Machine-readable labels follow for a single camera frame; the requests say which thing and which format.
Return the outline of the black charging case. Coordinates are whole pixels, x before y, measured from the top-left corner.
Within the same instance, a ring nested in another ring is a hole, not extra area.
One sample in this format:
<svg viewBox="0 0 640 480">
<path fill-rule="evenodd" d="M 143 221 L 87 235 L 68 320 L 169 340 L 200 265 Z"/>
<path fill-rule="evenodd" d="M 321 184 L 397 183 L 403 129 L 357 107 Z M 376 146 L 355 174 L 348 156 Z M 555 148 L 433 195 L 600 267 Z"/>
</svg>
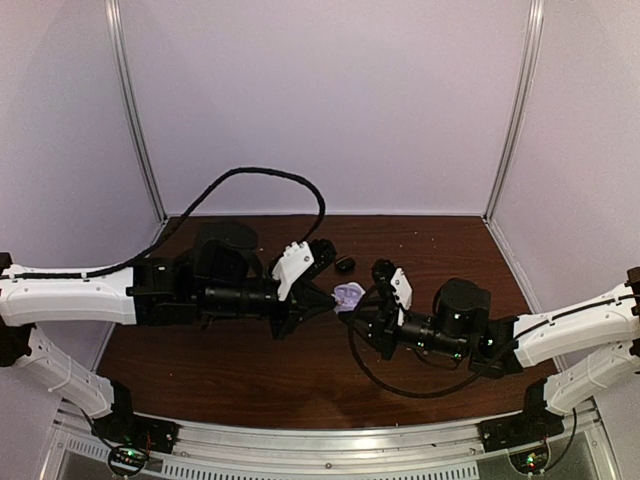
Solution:
<svg viewBox="0 0 640 480">
<path fill-rule="evenodd" d="M 348 274 L 356 268 L 356 261 L 351 256 L 343 256 L 335 260 L 334 269 L 340 274 Z"/>
</svg>

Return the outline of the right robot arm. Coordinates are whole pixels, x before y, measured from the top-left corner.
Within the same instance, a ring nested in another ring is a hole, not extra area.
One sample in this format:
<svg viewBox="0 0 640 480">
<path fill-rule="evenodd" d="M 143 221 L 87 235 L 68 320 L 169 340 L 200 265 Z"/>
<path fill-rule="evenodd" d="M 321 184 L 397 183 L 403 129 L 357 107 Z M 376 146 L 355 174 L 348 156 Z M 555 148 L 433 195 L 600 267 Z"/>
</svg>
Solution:
<svg viewBox="0 0 640 480">
<path fill-rule="evenodd" d="M 500 320 L 489 317 L 491 296 L 459 278 L 437 291 L 433 312 L 412 310 L 413 290 L 405 272 L 384 262 L 375 283 L 364 290 L 350 282 L 335 287 L 336 313 L 348 329 L 348 341 L 361 337 L 382 358 L 404 346 L 416 353 L 467 361 L 471 376 L 432 392 L 412 392 L 375 376 L 358 350 L 351 351 L 361 371 L 378 387 L 412 399 L 443 398 L 481 377 L 499 379 L 520 373 L 553 357 L 591 348 L 585 359 L 527 390 L 527 405 L 513 419 L 519 440 L 535 440 L 583 400 L 639 370 L 639 281 L 627 280 L 591 300 L 555 311 Z"/>
</svg>

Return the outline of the left aluminium frame post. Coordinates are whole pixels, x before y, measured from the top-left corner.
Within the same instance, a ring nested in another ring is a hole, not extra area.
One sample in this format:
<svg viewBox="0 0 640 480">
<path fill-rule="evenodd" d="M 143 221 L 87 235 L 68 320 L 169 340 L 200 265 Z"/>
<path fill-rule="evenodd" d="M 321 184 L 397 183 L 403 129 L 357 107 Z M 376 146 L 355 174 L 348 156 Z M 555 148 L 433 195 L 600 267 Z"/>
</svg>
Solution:
<svg viewBox="0 0 640 480">
<path fill-rule="evenodd" d="M 134 90 L 133 77 L 126 48 L 126 38 L 122 22 L 121 6 L 117 0 L 104 2 L 107 29 L 115 60 L 123 100 L 124 115 L 129 128 L 134 155 L 141 171 L 144 187 L 150 200 L 154 217 L 158 223 L 167 219 L 158 182 L 151 164 L 144 129 Z"/>
</svg>

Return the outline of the aluminium frame post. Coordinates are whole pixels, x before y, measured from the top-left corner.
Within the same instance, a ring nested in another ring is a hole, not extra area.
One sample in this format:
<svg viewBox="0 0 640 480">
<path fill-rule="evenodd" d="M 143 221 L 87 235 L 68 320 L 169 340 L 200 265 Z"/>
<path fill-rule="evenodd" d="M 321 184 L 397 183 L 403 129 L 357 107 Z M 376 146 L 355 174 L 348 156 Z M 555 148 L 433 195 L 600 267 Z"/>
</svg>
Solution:
<svg viewBox="0 0 640 480">
<path fill-rule="evenodd" d="M 544 29 L 544 10 L 545 2 L 543 0 L 531 0 L 529 2 L 524 45 L 513 104 L 496 175 L 483 215 L 483 220 L 486 224 L 491 224 L 496 215 L 501 196 L 506 186 L 509 170 L 515 158 L 517 144 L 524 122 L 525 110 L 539 59 Z"/>
<path fill-rule="evenodd" d="M 124 115 L 129 128 L 134 155 L 141 171 L 144 187 L 150 200 L 154 217 L 158 223 L 167 219 L 158 182 L 151 164 L 144 129 L 134 90 L 133 77 L 126 48 L 126 38 L 122 22 L 121 6 L 117 0 L 104 2 L 107 29 L 115 60 L 123 100 Z"/>
</svg>

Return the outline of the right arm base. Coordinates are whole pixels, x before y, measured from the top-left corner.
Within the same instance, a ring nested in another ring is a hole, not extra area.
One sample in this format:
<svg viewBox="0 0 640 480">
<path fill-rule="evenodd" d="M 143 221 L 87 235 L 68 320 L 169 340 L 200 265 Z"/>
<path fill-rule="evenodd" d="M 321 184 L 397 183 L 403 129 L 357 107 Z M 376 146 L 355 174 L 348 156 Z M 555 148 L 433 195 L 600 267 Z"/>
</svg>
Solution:
<svg viewBox="0 0 640 480">
<path fill-rule="evenodd" d="M 521 412 L 482 421 L 478 430 L 485 453 L 507 450 L 517 473 L 536 475 L 551 466 L 548 440 L 565 428 L 561 416 Z"/>
</svg>

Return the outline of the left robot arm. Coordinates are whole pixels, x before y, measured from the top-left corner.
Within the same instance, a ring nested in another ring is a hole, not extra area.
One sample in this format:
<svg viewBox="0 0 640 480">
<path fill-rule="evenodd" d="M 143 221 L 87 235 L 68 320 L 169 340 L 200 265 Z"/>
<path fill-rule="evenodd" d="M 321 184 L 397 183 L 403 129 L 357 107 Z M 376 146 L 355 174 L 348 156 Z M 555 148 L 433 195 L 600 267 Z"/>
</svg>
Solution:
<svg viewBox="0 0 640 480">
<path fill-rule="evenodd" d="M 265 319 L 282 339 L 302 322 L 332 310 L 334 298 L 313 280 L 336 258 L 325 239 L 293 242 L 268 266 L 249 226 L 219 221 L 200 227 L 175 258 L 143 256 L 126 267 L 54 272 L 26 268 L 1 255 L 1 365 L 23 368 L 50 392 L 73 402 L 123 444 L 144 424 L 128 388 L 97 376 L 39 329 L 48 321 L 125 326 L 192 325 L 198 321 Z"/>
</svg>

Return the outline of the right aluminium frame post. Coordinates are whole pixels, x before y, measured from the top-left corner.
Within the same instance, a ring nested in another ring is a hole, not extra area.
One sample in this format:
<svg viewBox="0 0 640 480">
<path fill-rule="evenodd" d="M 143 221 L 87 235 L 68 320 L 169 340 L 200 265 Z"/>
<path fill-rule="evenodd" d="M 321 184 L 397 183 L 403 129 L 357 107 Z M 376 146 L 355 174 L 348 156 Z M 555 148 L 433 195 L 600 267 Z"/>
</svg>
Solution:
<svg viewBox="0 0 640 480">
<path fill-rule="evenodd" d="M 483 215 L 483 220 L 486 224 L 491 224 L 496 215 L 501 196 L 506 186 L 509 170 L 515 158 L 517 144 L 524 122 L 525 110 L 539 59 L 544 29 L 544 10 L 545 2 L 543 0 L 531 0 L 529 2 L 524 45 L 513 104 L 496 175 Z"/>
</svg>

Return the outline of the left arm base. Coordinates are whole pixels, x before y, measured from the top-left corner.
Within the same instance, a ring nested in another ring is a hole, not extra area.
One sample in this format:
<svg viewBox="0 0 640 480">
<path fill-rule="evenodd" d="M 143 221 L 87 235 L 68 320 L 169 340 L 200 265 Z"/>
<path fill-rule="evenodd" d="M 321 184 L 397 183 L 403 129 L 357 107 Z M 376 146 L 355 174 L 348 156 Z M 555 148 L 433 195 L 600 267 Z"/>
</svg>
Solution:
<svg viewBox="0 0 640 480">
<path fill-rule="evenodd" d="M 158 454 L 173 453 L 179 426 L 147 416 L 85 416 L 91 433 L 107 448 L 106 464 L 117 479 L 130 479 L 147 467 L 160 467 Z"/>
</svg>

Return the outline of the purple round charging case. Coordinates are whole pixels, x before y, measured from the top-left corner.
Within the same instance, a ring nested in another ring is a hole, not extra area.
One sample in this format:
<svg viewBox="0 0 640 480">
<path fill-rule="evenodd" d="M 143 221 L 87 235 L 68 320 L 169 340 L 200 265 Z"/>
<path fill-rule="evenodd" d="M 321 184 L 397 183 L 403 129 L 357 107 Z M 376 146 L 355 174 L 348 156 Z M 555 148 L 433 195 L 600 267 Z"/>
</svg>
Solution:
<svg viewBox="0 0 640 480">
<path fill-rule="evenodd" d="M 365 289 L 357 282 L 349 282 L 340 284 L 334 287 L 333 296 L 342 296 L 345 300 L 343 305 L 338 305 L 334 308 L 334 312 L 339 314 L 341 312 L 352 312 L 365 294 Z"/>
</svg>

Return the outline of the front aluminium rail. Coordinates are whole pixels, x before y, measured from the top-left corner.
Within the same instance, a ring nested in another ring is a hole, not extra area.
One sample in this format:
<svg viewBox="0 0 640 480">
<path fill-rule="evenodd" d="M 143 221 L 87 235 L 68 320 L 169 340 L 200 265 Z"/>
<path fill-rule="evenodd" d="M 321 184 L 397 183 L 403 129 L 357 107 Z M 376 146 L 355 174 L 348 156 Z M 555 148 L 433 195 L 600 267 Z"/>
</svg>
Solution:
<svg viewBox="0 0 640 480">
<path fill-rule="evenodd" d="M 254 429 L 178 423 L 171 454 L 151 454 L 133 479 L 620 479 L 595 407 L 579 407 L 563 459 L 544 476 L 521 474 L 514 450 L 487 452 L 484 419 L 352 430 Z M 108 449 L 60 411 L 36 479 L 115 479 Z"/>
</svg>

